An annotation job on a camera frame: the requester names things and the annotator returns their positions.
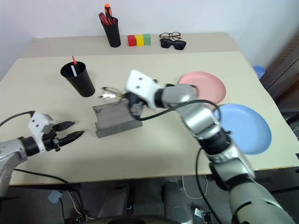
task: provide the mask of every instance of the table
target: table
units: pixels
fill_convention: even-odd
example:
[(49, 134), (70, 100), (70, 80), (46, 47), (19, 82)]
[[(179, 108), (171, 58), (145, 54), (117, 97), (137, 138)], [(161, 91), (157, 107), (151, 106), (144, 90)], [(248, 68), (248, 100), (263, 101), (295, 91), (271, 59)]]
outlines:
[[(70, 182), (193, 175), (199, 145), (175, 112), (143, 122), (143, 127), (97, 138), (92, 106), (102, 105), (101, 87), (124, 89), (129, 71), (137, 69), (160, 83), (176, 84), (190, 71), (206, 71), (224, 83), (227, 94), (220, 103), (236, 103), (261, 114), (272, 131), (272, 143), (259, 155), (248, 155), (255, 170), (299, 165), (299, 143), (252, 67), (226, 34), (183, 35), (184, 51), (152, 45), (129, 48), (122, 37), (119, 48), (107, 46), (105, 37), (45, 38), (32, 43), (0, 82), (0, 120), (27, 110), (48, 113), (58, 123), (76, 124), (63, 131), (85, 133), (75, 142), (45, 154), (29, 157), (18, 166), (33, 172), (60, 176)], [(81, 97), (60, 75), (74, 55), (86, 64), (96, 92)], [(153, 114), (145, 109), (143, 116)], [(11, 120), (0, 129), (0, 140), (28, 137), (29, 117)], [(199, 159), (200, 174), (210, 173), (208, 160)], [(11, 184), (56, 183), (45, 177), (13, 172)]]

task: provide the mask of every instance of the black pen holder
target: black pen holder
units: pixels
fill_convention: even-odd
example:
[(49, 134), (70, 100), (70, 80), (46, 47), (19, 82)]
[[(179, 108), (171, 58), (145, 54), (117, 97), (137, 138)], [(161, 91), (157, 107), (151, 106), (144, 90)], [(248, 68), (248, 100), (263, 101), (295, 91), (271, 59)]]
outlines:
[(112, 25), (103, 25), (103, 28), (106, 32), (107, 39), (109, 41), (109, 44), (113, 48), (117, 48), (121, 45), (121, 37), (120, 32), (118, 30), (118, 19), (113, 17), (115, 19), (115, 24)]
[(64, 65), (60, 70), (60, 74), (72, 84), (72, 86), (81, 96), (92, 96), (95, 92), (95, 89), (89, 78), (85, 64), (83, 62), (77, 62), (77, 65), (74, 65), (74, 67), (76, 67), (75, 70), (77, 76), (74, 76), (71, 65), (73, 65), (73, 62)]

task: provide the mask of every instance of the floor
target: floor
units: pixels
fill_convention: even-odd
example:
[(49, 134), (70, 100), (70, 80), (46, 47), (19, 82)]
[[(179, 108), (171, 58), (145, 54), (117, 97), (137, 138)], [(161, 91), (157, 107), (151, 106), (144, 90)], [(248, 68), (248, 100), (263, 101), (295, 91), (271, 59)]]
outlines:
[[(285, 168), (279, 170), (258, 171), (256, 173), (259, 182), (268, 190), (294, 187), (299, 185), (298, 168)], [(85, 208), (93, 216), (96, 216), (109, 192), (121, 183), (128, 183), (135, 187), (134, 215), (164, 215), (163, 202), (161, 201), (161, 186), (166, 181), (174, 181), (181, 184), (181, 177), (148, 178), (125, 181), (90, 182), (81, 184), (81, 194)], [(200, 177), (200, 182), (205, 186), (205, 179)], [(194, 176), (185, 176), (184, 185), (190, 196), (196, 197), (200, 193), (196, 187)], [(61, 205), (52, 204), (47, 198), (50, 190), (27, 189), (10, 187), (7, 196), (18, 197), (3, 203), (1, 212), (2, 224), (60, 224), (63, 223)], [(223, 223), (231, 223), (231, 215), (228, 204), (228, 193), (219, 189), (214, 182), (208, 182), (208, 200), (214, 207)], [(275, 198), (282, 207), (299, 223), (299, 191), (275, 194)], [(188, 204), (194, 212), (195, 207), (208, 211), (202, 199), (189, 199)], [(66, 218), (75, 217), (77, 214), (66, 192), (62, 196)], [(201, 224), (198, 217), (193, 218), (195, 224)]]

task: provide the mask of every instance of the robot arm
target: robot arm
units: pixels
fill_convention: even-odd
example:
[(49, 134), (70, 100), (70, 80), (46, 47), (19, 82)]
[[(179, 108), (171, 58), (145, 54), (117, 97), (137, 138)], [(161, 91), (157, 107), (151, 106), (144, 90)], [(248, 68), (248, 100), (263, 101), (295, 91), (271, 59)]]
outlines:
[(13, 170), (26, 161), (28, 156), (52, 149), (59, 151), (60, 147), (73, 142), (83, 134), (84, 131), (79, 131), (62, 139), (57, 138), (56, 132), (65, 130), (73, 124), (74, 122), (66, 121), (55, 125), (48, 114), (34, 112), (28, 125), (31, 137), (0, 142), (0, 199), (6, 195)]
[[(131, 71), (126, 90), (129, 92), (127, 98), (130, 110), (134, 104), (147, 105), (150, 109), (157, 110), (196, 100), (194, 89), (190, 85), (162, 88), (156, 81), (136, 70)], [(211, 171), (218, 180), (217, 184), (229, 191), (231, 212), (238, 223), (294, 223), (274, 197), (254, 181), (255, 174), (250, 163), (233, 139), (222, 129), (209, 107), (196, 103), (180, 107), (176, 111), (205, 150)]]

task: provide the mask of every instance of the blue plate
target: blue plate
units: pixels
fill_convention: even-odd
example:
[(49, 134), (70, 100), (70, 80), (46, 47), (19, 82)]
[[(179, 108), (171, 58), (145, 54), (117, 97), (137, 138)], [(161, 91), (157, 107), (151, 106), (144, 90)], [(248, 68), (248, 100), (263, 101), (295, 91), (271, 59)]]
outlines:
[(231, 131), (231, 136), (245, 154), (256, 155), (267, 150), (272, 135), (267, 122), (254, 110), (240, 104), (220, 107), (222, 127)]

